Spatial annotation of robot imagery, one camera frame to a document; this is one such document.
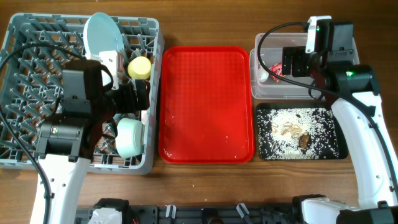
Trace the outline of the red snack wrapper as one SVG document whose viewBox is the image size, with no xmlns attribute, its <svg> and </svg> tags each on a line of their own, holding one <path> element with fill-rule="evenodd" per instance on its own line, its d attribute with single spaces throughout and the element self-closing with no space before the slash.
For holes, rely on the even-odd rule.
<svg viewBox="0 0 398 224">
<path fill-rule="evenodd" d="M 272 73 L 275 73 L 278 77 L 283 77 L 285 78 L 285 75 L 282 74 L 282 62 L 276 63 L 273 66 L 270 67 L 269 69 Z M 280 82 L 280 78 L 277 78 L 273 75 L 271 75 L 271 78 L 275 81 L 275 82 Z"/>
</svg>

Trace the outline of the yellow plastic cup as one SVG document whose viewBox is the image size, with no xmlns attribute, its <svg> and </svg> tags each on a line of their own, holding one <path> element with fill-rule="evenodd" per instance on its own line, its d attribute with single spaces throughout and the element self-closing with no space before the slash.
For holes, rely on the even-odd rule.
<svg viewBox="0 0 398 224">
<path fill-rule="evenodd" d="M 151 70 L 151 61 L 144 56 L 136 57 L 127 66 L 128 75 L 138 80 L 147 80 L 150 77 Z"/>
</svg>

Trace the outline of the white napkin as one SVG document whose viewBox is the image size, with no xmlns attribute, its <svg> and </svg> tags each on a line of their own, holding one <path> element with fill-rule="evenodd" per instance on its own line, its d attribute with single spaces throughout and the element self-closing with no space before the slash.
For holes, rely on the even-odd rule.
<svg viewBox="0 0 398 224">
<path fill-rule="evenodd" d="M 269 73 L 264 70 L 264 68 L 261 66 L 261 64 L 258 65 L 258 80 L 260 83 L 265 83 L 267 79 L 269 78 Z"/>
</svg>

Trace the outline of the green bowl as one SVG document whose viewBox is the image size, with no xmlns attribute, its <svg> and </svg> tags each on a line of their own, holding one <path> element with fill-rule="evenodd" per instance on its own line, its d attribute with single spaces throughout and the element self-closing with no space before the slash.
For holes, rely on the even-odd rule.
<svg viewBox="0 0 398 224">
<path fill-rule="evenodd" d="M 120 157 L 127 159 L 144 152 L 144 125 L 141 121 L 123 118 L 117 125 L 117 131 L 115 143 Z"/>
</svg>

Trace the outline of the light blue plate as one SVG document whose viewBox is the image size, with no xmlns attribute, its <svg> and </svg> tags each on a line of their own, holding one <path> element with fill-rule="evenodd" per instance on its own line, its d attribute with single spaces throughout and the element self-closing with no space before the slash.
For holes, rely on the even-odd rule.
<svg viewBox="0 0 398 224">
<path fill-rule="evenodd" d="M 115 21 L 103 12 L 93 14 L 85 23 L 83 45 L 87 59 L 98 58 L 100 52 L 124 51 L 121 31 Z"/>
</svg>

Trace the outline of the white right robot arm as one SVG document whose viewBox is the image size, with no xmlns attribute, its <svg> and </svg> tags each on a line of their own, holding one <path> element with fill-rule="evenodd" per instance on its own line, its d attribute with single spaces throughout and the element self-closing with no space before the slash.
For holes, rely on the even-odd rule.
<svg viewBox="0 0 398 224">
<path fill-rule="evenodd" d="M 397 156 L 386 129 L 380 86 L 357 56 L 353 23 L 331 16 L 306 22 L 304 47 L 286 47 L 282 73 L 312 77 L 343 132 L 358 184 L 358 207 L 324 196 L 301 199 L 304 223 L 397 223 Z"/>
</svg>

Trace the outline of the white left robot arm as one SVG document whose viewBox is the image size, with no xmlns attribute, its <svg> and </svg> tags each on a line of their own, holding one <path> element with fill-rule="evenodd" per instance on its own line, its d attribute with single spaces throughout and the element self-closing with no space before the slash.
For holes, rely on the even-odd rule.
<svg viewBox="0 0 398 224">
<path fill-rule="evenodd" d="M 55 111 L 40 126 L 36 152 L 44 175 L 38 180 L 31 223 L 73 223 L 81 186 L 97 142 L 106 137 L 103 124 L 115 127 L 114 139 L 129 133 L 116 114 L 150 107 L 150 85 L 119 83 L 123 55 L 115 50 L 73 60 L 63 70 L 63 93 Z"/>
</svg>

